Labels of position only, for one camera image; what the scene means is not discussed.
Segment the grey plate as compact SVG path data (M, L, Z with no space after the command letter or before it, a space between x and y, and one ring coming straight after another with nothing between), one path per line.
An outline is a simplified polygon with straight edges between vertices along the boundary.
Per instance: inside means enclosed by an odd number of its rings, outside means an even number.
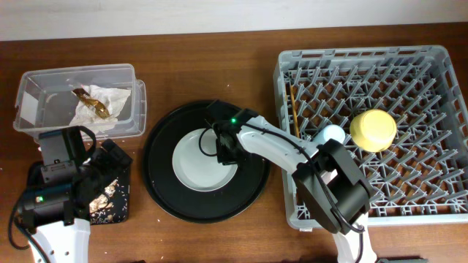
M216 135L209 129L196 129L183 136L173 151L172 165L178 180L194 191L215 191L228 184L237 172L237 164L223 165L216 156L205 155L216 152Z

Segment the white paper napkin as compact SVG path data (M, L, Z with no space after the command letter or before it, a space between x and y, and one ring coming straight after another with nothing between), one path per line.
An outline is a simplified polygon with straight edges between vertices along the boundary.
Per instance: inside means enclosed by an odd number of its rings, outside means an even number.
M70 126L86 126L95 134L113 129L132 91L122 88L102 88L79 85L72 89L78 98Z

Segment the wooden chopstick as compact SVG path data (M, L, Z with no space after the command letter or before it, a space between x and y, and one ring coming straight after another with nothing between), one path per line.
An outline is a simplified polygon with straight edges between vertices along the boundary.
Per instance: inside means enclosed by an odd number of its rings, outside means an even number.
M290 89L290 100L291 100L291 105L292 105L292 116L293 116L292 119L294 123L294 132L295 132L296 137L301 138L299 127L298 127L298 115L295 109L295 96L294 96L293 86L290 85L289 89Z

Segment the gold foil wrapper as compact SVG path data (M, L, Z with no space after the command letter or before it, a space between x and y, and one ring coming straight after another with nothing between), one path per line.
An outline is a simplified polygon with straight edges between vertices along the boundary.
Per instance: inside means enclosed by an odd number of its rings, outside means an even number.
M87 106L87 108L93 110L98 117L106 119L110 116L106 106L98 99L92 98L84 88L76 88L73 89L72 92L82 103L84 103L85 106Z

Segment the blue cup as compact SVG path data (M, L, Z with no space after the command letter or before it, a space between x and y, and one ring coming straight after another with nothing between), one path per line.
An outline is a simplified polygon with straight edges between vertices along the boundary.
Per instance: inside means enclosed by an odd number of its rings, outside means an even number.
M314 137L313 142L319 145L323 145L330 139L333 139L337 142L343 143L345 137L346 134L342 127L335 124L331 124L327 125L321 131L319 131L318 134Z

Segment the yellow bowl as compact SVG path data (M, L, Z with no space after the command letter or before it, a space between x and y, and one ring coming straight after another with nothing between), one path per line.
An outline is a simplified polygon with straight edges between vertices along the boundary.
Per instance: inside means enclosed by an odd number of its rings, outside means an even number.
M383 110L367 110L353 118L350 135L361 149L377 153L390 147L397 126L393 117Z

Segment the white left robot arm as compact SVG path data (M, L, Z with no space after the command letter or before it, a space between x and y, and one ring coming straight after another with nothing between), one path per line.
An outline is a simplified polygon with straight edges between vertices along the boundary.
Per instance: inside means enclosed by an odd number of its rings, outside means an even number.
M111 139L95 140L85 126L39 135L42 160L28 171L26 188L10 213L8 228L28 240L36 262L87 262L91 207L110 197L110 187L128 178L132 158Z

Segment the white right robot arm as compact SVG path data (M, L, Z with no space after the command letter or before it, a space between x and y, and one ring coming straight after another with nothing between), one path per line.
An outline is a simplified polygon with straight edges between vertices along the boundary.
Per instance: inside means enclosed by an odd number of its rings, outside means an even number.
M238 164L257 155L281 167L314 220L332 234L338 262L376 262L368 229L374 190L347 149L334 139L323 144L302 140L255 111L231 115L225 107L215 100L206 108L218 162Z

